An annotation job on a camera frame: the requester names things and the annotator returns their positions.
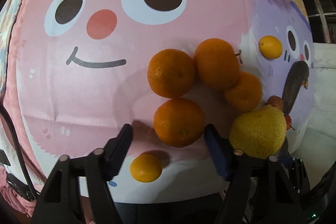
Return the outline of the cartoon printed table cloth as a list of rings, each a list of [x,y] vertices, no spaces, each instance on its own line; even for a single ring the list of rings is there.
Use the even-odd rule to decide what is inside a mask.
[[[23,0],[10,31],[4,105],[44,174],[61,155],[88,155],[133,125],[127,158],[109,183],[121,203],[189,200],[226,186],[203,139],[174,148],[154,133],[153,115],[165,102],[147,82],[156,53],[193,55],[203,40],[225,40],[241,69],[260,79],[264,101],[282,96],[293,63],[312,66],[314,57],[302,0]],[[261,54],[264,36],[280,40],[279,58]],[[130,174],[144,153],[162,164],[153,182]]]

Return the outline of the orange tangerine top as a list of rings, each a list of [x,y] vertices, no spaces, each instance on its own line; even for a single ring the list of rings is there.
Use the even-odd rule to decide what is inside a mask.
[[[239,62],[232,46],[217,38],[201,42],[194,54],[201,81],[208,87],[223,91],[231,88],[239,78]]]

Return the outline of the long dark avocado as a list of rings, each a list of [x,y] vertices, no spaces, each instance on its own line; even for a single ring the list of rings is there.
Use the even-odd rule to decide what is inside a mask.
[[[290,114],[297,99],[301,85],[308,86],[309,67],[305,61],[296,61],[287,75],[282,93],[283,112]]]

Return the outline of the small wrinkled brown fruit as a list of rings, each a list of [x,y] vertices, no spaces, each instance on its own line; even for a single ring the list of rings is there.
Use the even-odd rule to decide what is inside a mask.
[[[281,97],[278,96],[271,96],[267,102],[266,105],[270,105],[273,107],[278,108],[279,110],[283,111],[283,101]]]

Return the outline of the orange tangerine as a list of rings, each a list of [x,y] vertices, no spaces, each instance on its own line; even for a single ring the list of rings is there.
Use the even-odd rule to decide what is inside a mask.
[[[194,54],[201,81],[208,87],[223,91],[231,88],[239,78],[239,62],[232,46],[217,38],[201,42]]]
[[[153,117],[157,137],[164,144],[182,148],[197,141],[205,127],[205,115],[194,101],[171,99],[157,108]]]
[[[194,60],[187,53],[175,49],[155,54],[147,68],[151,90],[165,98],[179,98],[189,92],[195,77]]]
[[[255,109],[262,98],[263,90],[259,79],[244,71],[240,71],[236,83],[224,91],[227,103],[240,112]]]

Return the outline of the small yellow-orange citrus near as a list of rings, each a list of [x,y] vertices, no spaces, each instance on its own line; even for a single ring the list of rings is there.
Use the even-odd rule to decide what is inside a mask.
[[[154,155],[144,153],[136,157],[130,164],[132,178],[139,182],[153,182],[162,174],[161,161]]]

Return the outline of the yellow pear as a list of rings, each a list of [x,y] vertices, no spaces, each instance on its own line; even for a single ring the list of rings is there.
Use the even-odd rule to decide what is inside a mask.
[[[238,116],[231,126],[229,140],[234,149],[250,157],[266,159],[282,147],[286,127],[284,113],[266,105]]]

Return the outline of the small yellow-orange citrus far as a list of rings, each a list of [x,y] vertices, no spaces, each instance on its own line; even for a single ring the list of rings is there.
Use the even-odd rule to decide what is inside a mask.
[[[282,55],[282,43],[274,36],[264,36],[259,41],[261,54],[269,60],[274,60]]]

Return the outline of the small yellow-orange citrus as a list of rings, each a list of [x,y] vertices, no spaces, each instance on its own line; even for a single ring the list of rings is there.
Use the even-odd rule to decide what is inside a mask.
[[[130,164],[132,178],[139,182],[153,182],[162,174],[161,161],[154,155],[144,153],[136,157]]]
[[[282,55],[282,43],[274,36],[264,36],[259,41],[261,54],[269,60],[274,60]]]

